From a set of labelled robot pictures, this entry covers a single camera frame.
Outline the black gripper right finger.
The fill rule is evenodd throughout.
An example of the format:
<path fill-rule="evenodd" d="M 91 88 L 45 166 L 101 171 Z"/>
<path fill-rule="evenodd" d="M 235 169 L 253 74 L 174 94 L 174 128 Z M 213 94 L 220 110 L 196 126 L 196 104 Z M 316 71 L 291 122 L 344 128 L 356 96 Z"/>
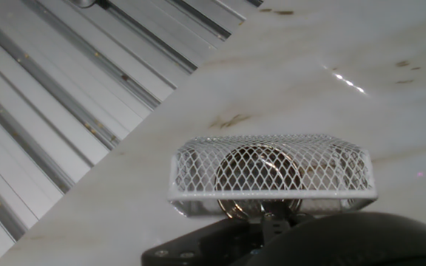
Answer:
<path fill-rule="evenodd" d="M 279 236 L 295 226 L 315 219 L 314 216 L 303 212 L 277 211 L 274 214 L 274 235 Z"/>

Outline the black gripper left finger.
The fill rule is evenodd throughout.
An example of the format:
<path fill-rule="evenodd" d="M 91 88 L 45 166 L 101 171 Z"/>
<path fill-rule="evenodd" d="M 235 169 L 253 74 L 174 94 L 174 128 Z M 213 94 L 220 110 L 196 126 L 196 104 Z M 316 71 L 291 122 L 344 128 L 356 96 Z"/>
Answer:
<path fill-rule="evenodd" d="M 142 266 L 247 265 L 265 244 L 260 219 L 226 218 L 144 251 Z"/>

